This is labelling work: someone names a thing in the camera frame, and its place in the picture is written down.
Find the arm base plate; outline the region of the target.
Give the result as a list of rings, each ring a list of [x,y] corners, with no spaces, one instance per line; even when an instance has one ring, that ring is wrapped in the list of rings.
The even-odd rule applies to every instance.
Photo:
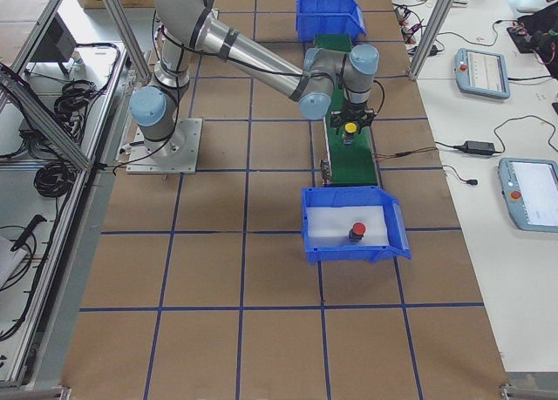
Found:
[[[142,131],[136,128],[135,139],[142,144],[130,152],[133,163],[126,165],[129,174],[196,173],[203,119],[178,119],[173,137],[165,146],[145,141]]]

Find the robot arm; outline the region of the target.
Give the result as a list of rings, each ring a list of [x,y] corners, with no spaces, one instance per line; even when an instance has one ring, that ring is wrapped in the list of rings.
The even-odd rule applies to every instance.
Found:
[[[171,92],[188,88],[194,54],[229,62],[297,102],[309,120],[327,114],[333,91],[340,88],[344,101],[341,110],[332,114],[332,125],[353,124],[357,129],[371,125],[376,113],[368,101],[379,63],[375,47],[361,44],[348,52],[311,48],[303,67],[297,67],[217,19],[213,4],[214,0],[154,0],[164,41],[154,81],[130,101],[149,156],[173,157],[186,141],[178,127],[181,96]]]
[[[347,34],[354,40],[367,29],[356,0],[296,0],[296,33],[299,42],[322,34]]]

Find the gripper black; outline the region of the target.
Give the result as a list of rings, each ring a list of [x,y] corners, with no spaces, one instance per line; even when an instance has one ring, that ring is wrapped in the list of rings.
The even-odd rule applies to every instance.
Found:
[[[375,111],[366,102],[352,103],[344,98],[339,111],[330,113],[330,128],[336,129],[336,134],[345,125],[352,123],[356,126],[356,133],[360,134],[364,127],[371,126],[375,118]]]

